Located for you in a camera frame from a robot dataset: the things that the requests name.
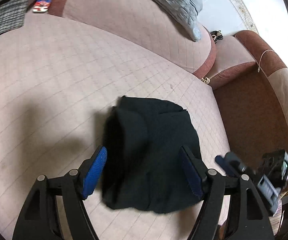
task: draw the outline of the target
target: snack package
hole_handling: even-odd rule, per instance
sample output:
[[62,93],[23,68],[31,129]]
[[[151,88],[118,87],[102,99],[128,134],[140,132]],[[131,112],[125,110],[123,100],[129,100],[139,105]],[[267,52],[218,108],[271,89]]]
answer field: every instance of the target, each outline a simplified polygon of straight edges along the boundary
[[33,5],[33,12],[46,12],[51,5],[52,0],[36,0]]

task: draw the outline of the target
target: sandal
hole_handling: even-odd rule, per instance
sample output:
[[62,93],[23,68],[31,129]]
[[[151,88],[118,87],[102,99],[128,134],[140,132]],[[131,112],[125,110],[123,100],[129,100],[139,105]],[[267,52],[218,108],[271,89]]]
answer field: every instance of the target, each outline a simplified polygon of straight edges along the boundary
[[224,37],[222,35],[222,32],[221,31],[213,31],[210,33],[212,36],[213,35],[216,35],[216,37],[219,39],[219,40],[222,40]]
[[210,79],[209,79],[208,77],[203,77],[203,78],[201,79],[201,81],[208,85],[209,82],[210,82]]
[[217,43],[217,36],[213,34],[212,38],[213,38],[214,42]]

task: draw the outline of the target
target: black shoe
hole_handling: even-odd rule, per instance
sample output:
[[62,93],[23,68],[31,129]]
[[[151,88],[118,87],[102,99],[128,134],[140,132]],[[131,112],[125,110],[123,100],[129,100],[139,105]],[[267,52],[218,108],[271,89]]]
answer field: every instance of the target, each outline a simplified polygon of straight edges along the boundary
[[221,31],[213,31],[210,33],[211,35],[216,35],[217,39],[222,40],[224,37],[221,33]]
[[214,42],[217,43],[217,36],[213,34],[212,38],[213,38]]

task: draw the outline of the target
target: black cloth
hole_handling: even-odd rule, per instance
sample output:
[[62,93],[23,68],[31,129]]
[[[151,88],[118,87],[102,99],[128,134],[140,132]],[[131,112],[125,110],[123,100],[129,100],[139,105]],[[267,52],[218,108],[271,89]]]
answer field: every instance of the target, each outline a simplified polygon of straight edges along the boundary
[[106,121],[103,145],[108,157],[102,196],[108,207],[169,213],[200,201],[179,162],[182,145],[201,159],[197,132],[179,105],[123,96]]

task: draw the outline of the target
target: white cable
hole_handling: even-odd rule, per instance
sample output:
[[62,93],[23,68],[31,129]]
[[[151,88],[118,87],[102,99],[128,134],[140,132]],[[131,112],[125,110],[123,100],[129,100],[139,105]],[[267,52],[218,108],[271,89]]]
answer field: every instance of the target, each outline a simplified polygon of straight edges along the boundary
[[260,57],[260,60],[259,60],[259,64],[258,64],[258,73],[259,73],[259,71],[260,71],[260,62],[261,62],[261,58],[263,57],[263,55],[264,55],[264,53],[265,52],[267,52],[267,51],[272,51],[272,52],[274,52],[273,50],[271,50],[271,49],[267,49],[267,50],[265,50],[264,52],[263,52],[263,54],[261,54],[261,57]]

